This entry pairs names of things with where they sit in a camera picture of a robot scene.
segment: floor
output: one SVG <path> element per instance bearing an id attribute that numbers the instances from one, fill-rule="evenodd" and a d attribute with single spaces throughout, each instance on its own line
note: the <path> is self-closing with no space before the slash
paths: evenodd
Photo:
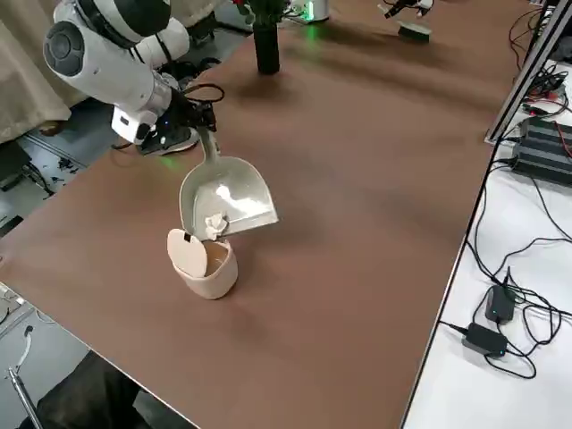
<path id="1" fill-rule="evenodd" d="M 230 2 L 216 13 L 219 21 L 234 26 L 240 27 L 243 21 Z M 183 60 L 195 62 L 213 56 L 224 61 L 243 41 L 240 33 L 219 29 L 214 41 L 200 49 L 191 49 Z M 72 181 L 117 141 L 110 128 L 112 111 L 111 106 L 89 99 L 72 109 L 71 119 L 59 135 L 46 138 L 33 130 L 19 139 L 52 190 L 57 191 Z M 62 159 L 69 160 L 69 165 L 62 167 Z M 0 227 L 16 215 L 25 218 L 44 204 L 46 198 L 45 191 L 29 180 L 0 192 Z M 21 299 L 17 302 L 16 298 L 0 282 L 0 320 L 6 307 L 11 309 L 10 316 L 0 323 L 0 371 L 16 364 L 25 347 L 23 332 L 31 325 L 34 328 L 32 348 L 21 369 L 21 377 L 31 398 L 37 401 L 73 370 L 88 348 L 49 317 L 38 314 L 29 303 Z M 145 392 L 138 396 L 136 408 L 153 429 L 194 427 Z M 0 427 L 17 427 L 25 416 L 10 383 L 0 379 Z"/>

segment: table surface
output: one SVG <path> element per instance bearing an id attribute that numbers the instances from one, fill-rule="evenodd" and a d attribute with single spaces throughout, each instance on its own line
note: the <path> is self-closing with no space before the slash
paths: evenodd
<path id="1" fill-rule="evenodd" d="M 399 425 L 527 8 L 440 2 L 419 45 L 376 2 L 331 3 L 324 26 L 281 31 L 278 75 L 249 39 L 201 78 L 227 92 L 223 152 L 281 217 L 232 238 L 228 297 L 194 295 L 166 254 L 199 150 L 109 152 L 0 241 L 0 280 L 204 428 Z"/>
<path id="2" fill-rule="evenodd" d="M 500 157 L 510 156 L 508 151 Z M 538 182 L 552 217 L 564 229 L 572 231 L 572 189 Z M 493 271 L 511 251 L 523 248 L 536 237 L 561 238 L 550 223 L 533 183 L 526 177 L 504 169 L 492 172 L 487 183 L 487 203 L 478 233 L 479 255 Z M 483 209 L 480 202 L 479 214 Z M 474 230 L 471 231 L 474 242 Z M 569 260 L 572 247 L 567 243 L 535 246 L 509 260 L 518 284 L 535 290 L 553 306 L 572 309 L 572 275 Z M 502 279 L 505 269 L 499 274 Z M 478 270 L 475 259 L 464 247 L 458 270 L 450 286 L 441 320 L 459 326 L 471 322 L 473 311 L 490 287 L 490 281 Z M 549 333 L 548 315 L 539 313 L 530 319 L 539 338 Z M 482 310 L 476 321 L 495 329 Z M 488 366 L 483 356 L 463 347 L 460 336 L 439 325 L 413 398 L 405 429 L 425 428 L 430 421 L 443 429 L 465 427 L 504 427 L 534 429 L 559 427 L 572 419 L 572 330 L 563 319 L 556 339 L 540 347 L 532 356 L 537 376 L 521 380 Z M 522 312 L 503 328 L 508 338 L 522 350 L 533 343 L 526 335 Z M 498 363 L 520 374 L 531 374 L 522 359 L 507 356 Z"/>

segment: brown table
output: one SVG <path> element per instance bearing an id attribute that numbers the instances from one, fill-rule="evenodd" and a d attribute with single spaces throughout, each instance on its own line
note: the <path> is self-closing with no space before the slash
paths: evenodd
<path id="1" fill-rule="evenodd" d="M 437 2 L 429 45 L 376 0 L 281 32 L 261 79 L 251 39 L 205 75 L 218 139 L 265 176 L 276 225 L 232 238 L 220 301 L 166 254 L 200 150 L 109 152 L 0 242 L 0 279 L 206 429 L 395 428 L 515 71 L 519 0 Z"/>

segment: dustpan handle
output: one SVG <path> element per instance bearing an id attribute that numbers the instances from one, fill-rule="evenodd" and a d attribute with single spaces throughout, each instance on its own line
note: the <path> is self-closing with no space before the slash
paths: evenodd
<path id="1" fill-rule="evenodd" d="M 204 127 L 197 128 L 197 131 L 201 145 L 203 145 L 203 152 L 205 153 L 204 162 L 208 163 L 214 161 L 221 153 L 221 149 L 218 148 L 218 144 L 216 143 L 215 136 L 210 130 Z"/>

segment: black power adapter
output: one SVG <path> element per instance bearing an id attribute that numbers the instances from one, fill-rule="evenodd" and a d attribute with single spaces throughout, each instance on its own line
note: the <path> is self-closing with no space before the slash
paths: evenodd
<path id="1" fill-rule="evenodd" d="M 515 314 L 515 292 L 498 284 L 491 287 L 486 300 L 487 319 L 496 324 L 510 322 Z"/>
<path id="2" fill-rule="evenodd" d="M 509 341 L 501 333 L 480 324 L 470 324 L 463 345 L 489 358 L 501 358 L 507 352 Z"/>

